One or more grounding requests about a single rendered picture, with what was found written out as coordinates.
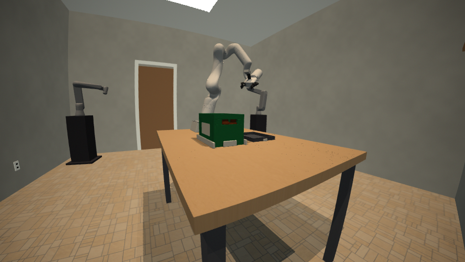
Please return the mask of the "green crate with dividers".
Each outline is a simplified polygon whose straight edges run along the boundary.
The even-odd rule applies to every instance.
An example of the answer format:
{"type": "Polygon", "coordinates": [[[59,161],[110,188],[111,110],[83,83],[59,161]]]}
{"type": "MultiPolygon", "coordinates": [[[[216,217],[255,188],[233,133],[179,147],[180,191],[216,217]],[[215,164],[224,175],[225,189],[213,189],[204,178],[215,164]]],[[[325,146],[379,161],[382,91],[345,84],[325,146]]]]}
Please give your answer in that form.
{"type": "Polygon", "coordinates": [[[199,113],[199,135],[215,142],[215,147],[223,147],[223,141],[237,140],[243,144],[244,114],[199,113]],[[236,119],[237,124],[222,125],[222,120],[236,119]]]}

